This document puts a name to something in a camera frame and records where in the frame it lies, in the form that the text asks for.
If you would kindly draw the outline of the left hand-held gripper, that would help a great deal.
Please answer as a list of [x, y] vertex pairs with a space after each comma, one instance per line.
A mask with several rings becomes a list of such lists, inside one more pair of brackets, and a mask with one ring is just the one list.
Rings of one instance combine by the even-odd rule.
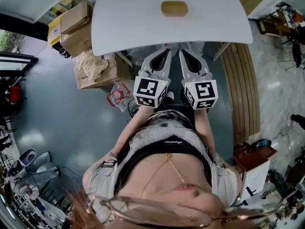
[[133, 96], [138, 105], [157, 108], [167, 94], [171, 82], [169, 72], [172, 52], [161, 49], [145, 58], [135, 77]]

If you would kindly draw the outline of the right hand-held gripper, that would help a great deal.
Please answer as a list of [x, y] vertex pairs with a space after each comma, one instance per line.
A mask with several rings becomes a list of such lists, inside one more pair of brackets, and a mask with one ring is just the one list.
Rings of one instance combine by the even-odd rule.
[[208, 73], [205, 59], [191, 50], [179, 51], [184, 94], [194, 110], [208, 109], [218, 100], [216, 80]]

